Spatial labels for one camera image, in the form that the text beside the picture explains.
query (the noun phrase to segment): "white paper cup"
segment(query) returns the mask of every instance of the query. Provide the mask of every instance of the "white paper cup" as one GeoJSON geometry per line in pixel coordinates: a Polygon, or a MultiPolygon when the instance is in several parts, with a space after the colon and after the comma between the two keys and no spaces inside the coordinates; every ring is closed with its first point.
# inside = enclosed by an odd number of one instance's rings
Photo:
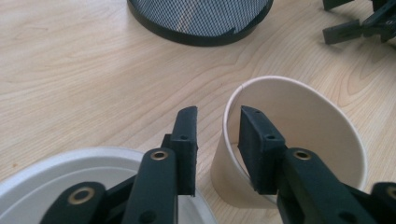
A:
{"type": "Polygon", "coordinates": [[[341,110],[301,82],[257,77],[233,93],[224,111],[211,179],[226,203],[240,208],[276,208],[275,196],[261,196],[253,190],[237,148],[241,105],[262,111],[285,137],[288,147],[314,151],[340,181],[357,189],[364,187],[365,150],[341,110]]]}

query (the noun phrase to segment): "cup rim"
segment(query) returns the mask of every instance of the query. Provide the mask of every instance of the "cup rim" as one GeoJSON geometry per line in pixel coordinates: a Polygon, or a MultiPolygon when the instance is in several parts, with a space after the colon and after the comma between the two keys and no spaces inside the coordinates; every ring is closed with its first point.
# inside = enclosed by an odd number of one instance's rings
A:
{"type": "MultiPolygon", "coordinates": [[[[350,122],[350,120],[347,118],[347,116],[344,114],[344,112],[338,108],[338,106],[336,106],[333,102],[331,102],[330,100],[328,100],[326,97],[324,97],[323,95],[321,95],[318,91],[316,91],[315,89],[313,89],[312,87],[304,84],[303,82],[288,78],[288,77],[280,77],[280,76],[265,76],[265,77],[254,77],[253,79],[250,79],[246,82],[244,82],[243,84],[241,84],[231,95],[230,99],[227,102],[227,105],[225,106],[225,110],[224,110],[224,114],[223,114],[223,121],[222,121],[222,130],[224,133],[224,140],[225,140],[225,145],[227,147],[227,150],[230,154],[231,160],[234,164],[236,164],[236,169],[239,171],[240,175],[249,183],[250,186],[252,186],[250,178],[247,174],[247,172],[242,168],[241,164],[239,163],[238,159],[235,157],[234,153],[233,153],[233,148],[231,146],[231,142],[230,142],[230,137],[228,134],[228,128],[227,128],[227,121],[228,121],[228,117],[229,117],[229,112],[230,109],[232,107],[232,104],[234,102],[234,100],[236,99],[236,97],[238,96],[238,94],[246,87],[252,85],[253,83],[257,82],[257,81],[262,81],[262,80],[266,80],[266,79],[278,79],[278,80],[283,80],[283,81],[288,81],[291,82],[295,85],[301,86],[303,88],[306,88],[308,91],[311,91],[313,94],[315,94],[317,97],[319,97],[321,100],[325,101],[327,104],[331,105],[333,108],[335,108],[335,111],[340,115],[340,117],[346,122],[346,125],[348,126],[348,128],[353,132],[353,135],[355,136],[355,138],[358,140],[358,145],[359,148],[363,151],[363,153],[361,153],[362,158],[363,158],[363,176],[361,177],[361,181],[358,185],[358,189],[363,190],[364,186],[366,185],[367,182],[367,156],[366,153],[364,153],[365,151],[365,147],[358,135],[358,131],[356,130],[356,128],[353,126],[353,124],[350,122]]],[[[263,197],[267,198],[270,202],[272,203],[276,203],[276,196],[272,196],[272,195],[263,195],[263,197]]]]}

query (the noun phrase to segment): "wooden table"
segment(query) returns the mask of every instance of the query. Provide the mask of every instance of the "wooden table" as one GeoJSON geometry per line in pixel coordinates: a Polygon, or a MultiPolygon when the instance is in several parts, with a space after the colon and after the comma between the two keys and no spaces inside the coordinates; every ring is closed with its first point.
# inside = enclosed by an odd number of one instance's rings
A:
{"type": "Polygon", "coordinates": [[[1,0],[0,180],[77,148],[158,147],[177,111],[197,105],[197,188],[219,223],[281,223],[276,210],[231,207],[209,176],[232,92],[278,75],[308,84],[350,118],[367,148],[366,191],[396,182],[396,42],[327,46],[321,32],[371,13],[366,0],[332,12],[320,0],[275,0],[247,38],[197,48],[148,31],[126,0],[1,0]]]}

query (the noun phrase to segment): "bolt hole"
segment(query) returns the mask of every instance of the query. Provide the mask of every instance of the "bolt hole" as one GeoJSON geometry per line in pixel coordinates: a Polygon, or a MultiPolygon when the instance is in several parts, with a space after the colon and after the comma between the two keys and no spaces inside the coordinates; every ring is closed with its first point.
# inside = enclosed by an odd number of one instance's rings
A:
{"type": "Polygon", "coordinates": [[[88,187],[82,187],[80,189],[76,189],[72,194],[70,194],[67,199],[71,204],[82,204],[89,201],[93,195],[95,194],[95,190],[88,187]]]}
{"type": "Polygon", "coordinates": [[[146,211],[142,213],[139,217],[140,223],[153,223],[157,219],[154,211],[146,211]]]}
{"type": "Polygon", "coordinates": [[[151,153],[150,157],[155,161],[161,161],[166,159],[166,157],[168,157],[168,153],[165,151],[156,151],[151,153]]]}
{"type": "Polygon", "coordinates": [[[269,140],[274,140],[275,139],[275,137],[273,135],[271,135],[271,134],[270,135],[266,135],[265,138],[269,139],[269,140]]]}
{"type": "Polygon", "coordinates": [[[338,216],[347,223],[358,223],[358,219],[351,213],[341,212],[338,216]]]}
{"type": "Polygon", "coordinates": [[[296,151],[294,152],[294,156],[300,160],[308,161],[311,160],[311,155],[303,151],[296,151]]]}

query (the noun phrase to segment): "wood grain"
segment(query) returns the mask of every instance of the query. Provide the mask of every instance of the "wood grain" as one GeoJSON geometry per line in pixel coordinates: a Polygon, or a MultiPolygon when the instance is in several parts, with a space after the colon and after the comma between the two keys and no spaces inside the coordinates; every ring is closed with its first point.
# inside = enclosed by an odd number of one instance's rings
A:
{"type": "Polygon", "coordinates": [[[364,20],[371,2],[323,10],[275,0],[245,39],[197,48],[162,39],[126,0],[0,1],[0,180],[60,152],[147,151],[197,105],[198,181],[219,223],[281,223],[276,210],[237,209],[214,191],[210,164],[232,92],[259,76],[302,81],[338,105],[361,135],[368,184],[396,182],[396,42],[377,36],[327,46],[321,30],[364,20]]]}

